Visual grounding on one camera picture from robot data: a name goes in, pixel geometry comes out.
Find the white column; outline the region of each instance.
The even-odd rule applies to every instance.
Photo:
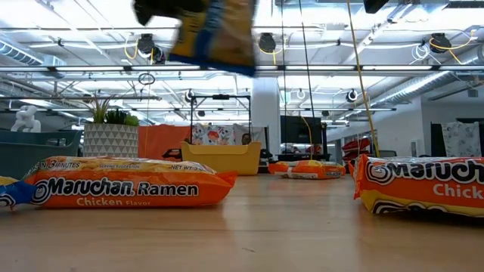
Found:
[[[281,117],[279,110],[279,84],[275,78],[253,80],[251,94],[252,125],[268,127],[269,152],[279,154],[281,145]]]

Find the red object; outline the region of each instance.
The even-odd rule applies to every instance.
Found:
[[[169,149],[182,148],[180,142],[190,139],[190,126],[151,125],[138,128],[138,157],[179,161],[163,158]]]
[[[358,154],[359,155],[362,155],[362,154],[368,155],[368,154],[370,154],[370,152],[367,151],[367,150],[361,150],[360,152],[358,152],[357,150],[356,151],[351,151],[351,152],[347,153],[343,157],[343,161],[348,162],[348,161],[350,161],[352,159],[356,159],[358,157]]]
[[[344,152],[349,152],[353,150],[364,150],[369,145],[370,145],[370,139],[362,138],[359,140],[350,141],[349,143],[345,144],[342,149]]]

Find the white geometric planter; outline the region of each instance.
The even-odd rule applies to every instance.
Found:
[[[115,124],[84,126],[84,156],[138,157],[138,127]]]

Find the ramen noodle package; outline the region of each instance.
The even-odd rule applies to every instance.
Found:
[[[437,210],[484,216],[484,158],[391,158],[361,155],[355,198],[376,214]]]
[[[328,179],[343,176],[345,168],[335,162],[304,160],[269,164],[269,172],[283,178]]]
[[[48,208],[134,208],[216,204],[236,173],[216,173],[195,162],[56,156],[31,169],[30,202]]]
[[[14,178],[0,177],[0,207],[13,207],[16,204],[28,203],[36,187]]]
[[[201,12],[183,11],[170,61],[253,76],[253,0],[203,0]]]

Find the table surface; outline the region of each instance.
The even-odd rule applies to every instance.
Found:
[[[202,209],[0,212],[6,271],[482,271],[484,224],[372,215],[349,178],[245,177]]]

